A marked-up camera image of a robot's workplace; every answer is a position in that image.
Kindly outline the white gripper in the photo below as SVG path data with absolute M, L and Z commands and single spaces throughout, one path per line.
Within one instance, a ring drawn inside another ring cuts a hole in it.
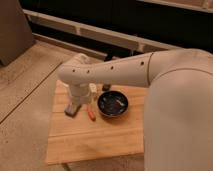
M 91 102 L 91 90 L 88 84 L 70 85 L 69 91 L 72 103 L 82 105 Z

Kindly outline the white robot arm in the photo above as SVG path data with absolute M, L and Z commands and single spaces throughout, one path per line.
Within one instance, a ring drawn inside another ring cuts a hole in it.
M 77 54 L 59 68 L 75 104 L 91 83 L 146 87 L 145 171 L 213 171 L 213 54 L 173 49 L 91 64 Z

